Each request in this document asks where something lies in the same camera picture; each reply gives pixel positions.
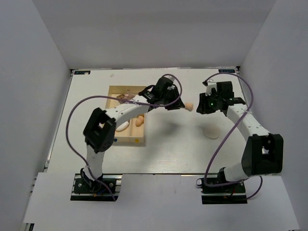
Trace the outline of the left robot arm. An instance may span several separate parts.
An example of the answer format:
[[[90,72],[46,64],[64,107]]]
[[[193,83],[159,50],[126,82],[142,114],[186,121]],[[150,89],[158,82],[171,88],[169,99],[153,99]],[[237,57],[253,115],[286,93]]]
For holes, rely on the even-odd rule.
[[[124,100],[113,108],[93,110],[83,131],[87,145],[87,163],[83,171],[87,176],[85,186],[91,192],[97,192],[102,186],[99,177],[103,175],[104,153],[112,146],[120,125],[159,107],[167,110],[184,108],[180,99],[182,85],[177,87],[174,80],[178,80],[174,75],[165,74],[152,88],[146,87],[134,96],[131,102]]]

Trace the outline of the brown eyeshadow palette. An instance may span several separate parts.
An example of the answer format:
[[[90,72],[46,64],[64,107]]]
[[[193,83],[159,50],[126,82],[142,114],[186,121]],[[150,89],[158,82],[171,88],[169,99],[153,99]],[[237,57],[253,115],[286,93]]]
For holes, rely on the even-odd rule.
[[[118,101],[120,104],[123,104],[123,103],[126,103],[127,101],[129,101],[129,100],[124,100],[124,99],[122,99],[122,98],[123,98],[123,94],[118,95],[116,98],[117,98],[117,101]]]

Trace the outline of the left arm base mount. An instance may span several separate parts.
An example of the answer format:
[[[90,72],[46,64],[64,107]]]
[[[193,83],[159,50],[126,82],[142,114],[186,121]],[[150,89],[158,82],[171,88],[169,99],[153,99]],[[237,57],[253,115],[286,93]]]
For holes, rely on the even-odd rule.
[[[106,184],[112,194],[101,183],[84,176],[81,170],[75,174],[70,200],[115,202],[120,193],[122,175],[102,175],[98,180]]]

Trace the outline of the pink clear eyeshadow palette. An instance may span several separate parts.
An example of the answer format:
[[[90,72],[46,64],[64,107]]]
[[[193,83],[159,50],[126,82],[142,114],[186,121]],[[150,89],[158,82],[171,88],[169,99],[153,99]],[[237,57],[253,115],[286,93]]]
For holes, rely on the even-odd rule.
[[[136,94],[131,94],[131,93],[125,93],[123,94],[123,98],[124,100],[132,100],[134,97],[136,96]]]

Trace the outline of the white round powder puff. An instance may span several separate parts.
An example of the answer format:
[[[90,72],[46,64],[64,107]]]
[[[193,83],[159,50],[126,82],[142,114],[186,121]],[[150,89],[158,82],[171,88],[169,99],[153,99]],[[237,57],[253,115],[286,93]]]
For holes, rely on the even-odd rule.
[[[204,135],[211,139],[211,140],[216,140],[220,137],[220,128],[216,127],[216,126],[207,126],[207,127],[204,127],[203,129],[204,131]]]

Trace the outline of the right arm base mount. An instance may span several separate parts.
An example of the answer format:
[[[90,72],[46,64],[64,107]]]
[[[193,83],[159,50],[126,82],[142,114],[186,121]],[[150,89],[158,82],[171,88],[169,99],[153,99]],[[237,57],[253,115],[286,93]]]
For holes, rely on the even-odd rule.
[[[198,178],[196,186],[201,188],[203,205],[235,205],[247,204],[246,190],[243,183],[222,187],[208,187],[204,178]]]

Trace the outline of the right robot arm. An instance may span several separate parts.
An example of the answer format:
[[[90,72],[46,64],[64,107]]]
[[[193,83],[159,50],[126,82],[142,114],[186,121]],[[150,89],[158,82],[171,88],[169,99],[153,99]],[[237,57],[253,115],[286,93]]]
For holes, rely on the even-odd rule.
[[[205,83],[206,92],[199,95],[197,112],[211,114],[221,111],[234,123],[246,141],[239,163],[219,170],[213,182],[204,181],[205,186],[230,191],[235,184],[253,176],[278,174],[283,166],[283,137],[265,129],[249,112],[241,97],[235,97],[230,81]]]

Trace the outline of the white bottle brown cap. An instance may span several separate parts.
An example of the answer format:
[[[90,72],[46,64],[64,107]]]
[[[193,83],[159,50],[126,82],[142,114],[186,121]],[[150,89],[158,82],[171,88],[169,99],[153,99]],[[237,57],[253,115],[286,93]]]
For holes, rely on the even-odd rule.
[[[116,132],[122,132],[129,127],[129,121],[124,122],[116,128]]]

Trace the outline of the beige makeup sponge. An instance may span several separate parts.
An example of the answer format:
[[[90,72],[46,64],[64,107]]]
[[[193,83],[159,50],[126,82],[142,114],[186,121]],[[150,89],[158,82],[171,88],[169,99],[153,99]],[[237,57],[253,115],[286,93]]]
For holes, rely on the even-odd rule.
[[[135,121],[135,126],[140,127],[144,123],[144,116],[138,116],[138,118]]]
[[[193,103],[185,103],[185,109],[188,111],[192,111],[193,110]]]

